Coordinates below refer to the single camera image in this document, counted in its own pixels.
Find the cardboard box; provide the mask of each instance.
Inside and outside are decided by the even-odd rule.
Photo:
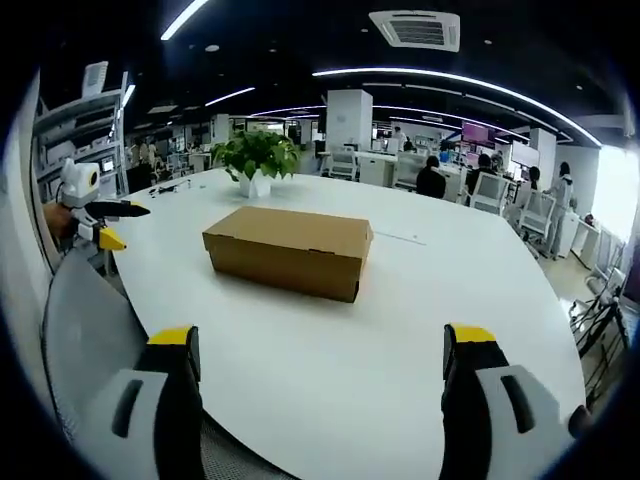
[[[202,236],[218,272],[353,303],[373,232],[367,220],[241,207]]]

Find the white flower pot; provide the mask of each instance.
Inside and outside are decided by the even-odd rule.
[[[247,198],[260,198],[271,194],[271,177],[265,177],[258,170],[251,180],[244,173],[238,177],[240,179],[240,193]]]

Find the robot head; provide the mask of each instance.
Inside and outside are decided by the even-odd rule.
[[[62,174],[62,203],[71,208],[82,208],[98,198],[100,193],[100,166],[96,163],[74,163],[67,159]]]

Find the potted plant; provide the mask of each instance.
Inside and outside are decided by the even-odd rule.
[[[240,192],[249,198],[262,197],[271,191],[271,179],[293,176],[298,153],[291,139],[270,132],[239,132],[229,142],[211,150],[213,162],[221,162]]]

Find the ceiling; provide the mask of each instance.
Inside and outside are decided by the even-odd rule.
[[[49,34],[41,77],[47,106],[77,98],[84,66],[106,59],[110,62],[107,83],[119,86],[121,72],[127,70],[137,87],[125,111],[126,130],[150,122],[166,125],[169,120],[207,122],[216,113],[249,115],[321,105],[327,90],[364,88],[376,105],[443,112],[507,129],[558,129],[575,144],[593,146],[554,115],[474,84],[380,72],[312,76],[317,71],[356,67],[454,73],[526,95],[570,118],[619,113],[622,84],[602,43],[603,30],[595,28],[599,17],[569,3],[561,7],[562,2],[534,0],[365,0],[357,5],[338,0],[210,0],[169,41],[161,41],[166,27],[191,1],[116,1],[101,5],[99,12],[95,5],[88,5],[93,2],[72,2],[74,8],[66,10]],[[368,13],[393,9],[460,15],[460,51],[391,47]],[[209,53],[208,45],[220,48]],[[247,87],[255,90],[204,107]],[[148,113],[165,104],[177,107],[167,113]],[[199,108],[185,111],[186,107]],[[422,118],[416,112],[374,110],[376,120],[389,115]],[[446,123],[456,124],[456,120],[446,118]],[[603,143],[624,141],[621,129],[590,126],[589,132]]]

